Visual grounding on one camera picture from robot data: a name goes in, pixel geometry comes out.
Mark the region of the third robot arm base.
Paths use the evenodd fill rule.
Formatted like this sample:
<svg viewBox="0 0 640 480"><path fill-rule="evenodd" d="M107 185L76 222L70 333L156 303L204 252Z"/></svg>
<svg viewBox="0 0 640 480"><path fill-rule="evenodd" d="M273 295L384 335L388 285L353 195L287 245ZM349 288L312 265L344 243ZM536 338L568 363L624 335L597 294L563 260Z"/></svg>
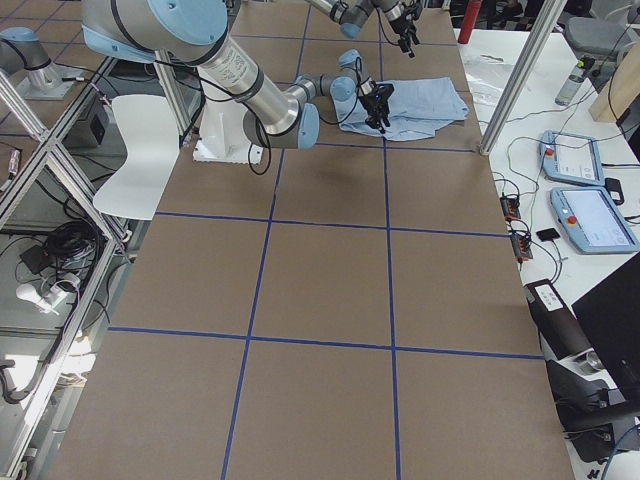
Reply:
<svg viewBox="0 0 640 480"><path fill-rule="evenodd" d="M63 100L75 84L85 80L83 69L55 63L36 33L27 27L1 32L1 71L7 77L26 73L16 86L26 100Z"/></svg>

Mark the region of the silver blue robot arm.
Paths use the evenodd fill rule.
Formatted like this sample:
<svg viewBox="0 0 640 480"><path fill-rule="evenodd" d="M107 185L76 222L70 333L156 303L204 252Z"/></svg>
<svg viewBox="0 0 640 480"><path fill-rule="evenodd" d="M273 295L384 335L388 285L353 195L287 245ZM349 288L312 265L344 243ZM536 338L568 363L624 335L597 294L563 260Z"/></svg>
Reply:
<svg viewBox="0 0 640 480"><path fill-rule="evenodd" d="M378 20L384 17L398 36L396 41L386 38L387 42L398 46L410 58L415 57L412 47L420 44L415 21L426 1L360 0L350 5L338 0L308 0L307 3L338 24L342 34L351 39L358 37L371 14L376 13Z"/></svg>
<svg viewBox="0 0 640 480"><path fill-rule="evenodd" d="M301 77L280 90L229 34L222 1L84 1L86 45L103 55L152 63L166 50L231 100L247 108L246 137L263 147L308 149L315 145L320 117L312 100L349 88L365 109L368 127L389 127L392 85L376 83L360 59L345 62L336 76Z"/></svg>

